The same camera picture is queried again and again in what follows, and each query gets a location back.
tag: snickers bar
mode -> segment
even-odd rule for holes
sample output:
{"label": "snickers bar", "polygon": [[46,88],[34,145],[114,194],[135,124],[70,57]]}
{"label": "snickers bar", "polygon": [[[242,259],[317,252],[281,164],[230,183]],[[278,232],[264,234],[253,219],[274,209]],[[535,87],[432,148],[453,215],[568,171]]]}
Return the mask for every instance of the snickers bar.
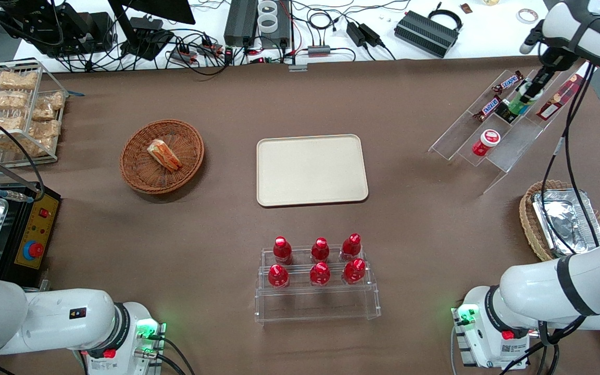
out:
{"label": "snickers bar", "polygon": [[488,118],[488,116],[490,116],[490,114],[492,112],[495,111],[495,109],[497,109],[497,107],[502,103],[502,98],[500,98],[499,96],[495,95],[495,97],[490,100],[490,102],[488,104],[485,105],[485,107],[483,107],[483,109],[481,109],[477,114],[475,114],[473,116],[474,119],[477,119],[478,121],[485,121],[486,118]]}
{"label": "snickers bar", "polygon": [[522,75],[522,73],[520,73],[519,70],[516,70],[515,74],[510,76],[509,79],[503,81],[502,83],[500,83],[498,85],[492,86],[492,91],[495,93],[501,94],[504,92],[504,90],[506,90],[507,88],[512,86],[515,82],[521,81],[523,79],[524,79],[524,76]]}

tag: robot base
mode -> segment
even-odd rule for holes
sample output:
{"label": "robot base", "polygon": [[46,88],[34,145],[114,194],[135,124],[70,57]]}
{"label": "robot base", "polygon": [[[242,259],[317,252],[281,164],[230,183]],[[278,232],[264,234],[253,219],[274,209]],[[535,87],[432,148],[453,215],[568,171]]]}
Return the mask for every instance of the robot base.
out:
{"label": "robot base", "polygon": [[[529,348],[529,335],[521,339],[505,340],[490,323],[485,313],[485,295],[490,290],[487,286],[477,286],[467,293],[464,303],[453,309],[453,323],[457,332],[457,341],[465,366],[501,367],[502,370],[510,361],[516,360]],[[470,324],[458,326],[457,323],[467,316]],[[523,370],[527,361],[520,362],[512,370]]]}
{"label": "robot base", "polygon": [[157,360],[148,360],[133,356],[136,348],[154,349],[163,352],[157,346],[159,342],[143,339],[140,334],[165,335],[165,323],[159,324],[152,319],[145,306],[137,302],[125,302],[131,322],[129,334],[114,356],[114,358],[92,358],[86,355],[87,372],[90,375],[158,375],[160,363]]}

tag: red emergency stop button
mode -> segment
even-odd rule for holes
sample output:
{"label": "red emergency stop button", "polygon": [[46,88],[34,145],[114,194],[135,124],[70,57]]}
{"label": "red emergency stop button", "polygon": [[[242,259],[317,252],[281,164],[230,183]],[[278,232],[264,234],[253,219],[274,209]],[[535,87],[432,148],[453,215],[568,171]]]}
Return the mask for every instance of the red emergency stop button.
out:
{"label": "red emergency stop button", "polygon": [[40,256],[43,255],[43,245],[39,244],[38,242],[35,242],[31,245],[29,245],[29,255],[32,258],[38,258]]}

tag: qr code label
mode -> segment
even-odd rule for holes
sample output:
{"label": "qr code label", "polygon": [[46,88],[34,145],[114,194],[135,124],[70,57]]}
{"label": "qr code label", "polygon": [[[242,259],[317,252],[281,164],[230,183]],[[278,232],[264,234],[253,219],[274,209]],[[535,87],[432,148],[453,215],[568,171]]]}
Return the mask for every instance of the qr code label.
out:
{"label": "qr code label", "polygon": [[521,353],[527,349],[525,344],[502,344],[502,353]]}

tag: aluminum foil container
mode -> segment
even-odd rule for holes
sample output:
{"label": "aluminum foil container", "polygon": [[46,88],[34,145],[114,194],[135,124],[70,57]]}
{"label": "aluminum foil container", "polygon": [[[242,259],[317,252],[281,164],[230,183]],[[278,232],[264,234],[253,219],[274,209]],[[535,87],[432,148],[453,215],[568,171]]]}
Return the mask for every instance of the aluminum foil container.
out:
{"label": "aluminum foil container", "polygon": [[[590,226],[587,223],[588,220],[580,207],[580,203],[578,202],[576,193],[573,189],[548,189],[545,191],[545,210],[550,218],[550,222],[564,242],[566,242],[576,254],[588,252],[600,245],[600,225],[598,225],[590,199],[586,192],[582,190],[580,190],[580,197],[585,204],[587,217],[591,221],[598,237],[598,244],[594,243]],[[531,202],[534,206],[534,211],[536,212],[536,218],[538,218],[539,223],[541,224],[545,240],[552,251],[553,256],[555,256],[555,258],[561,258],[573,254],[559,237],[557,237],[557,233],[550,229],[548,222],[545,219],[545,214],[543,214],[541,209],[541,193],[538,192],[533,194],[531,196]]]}

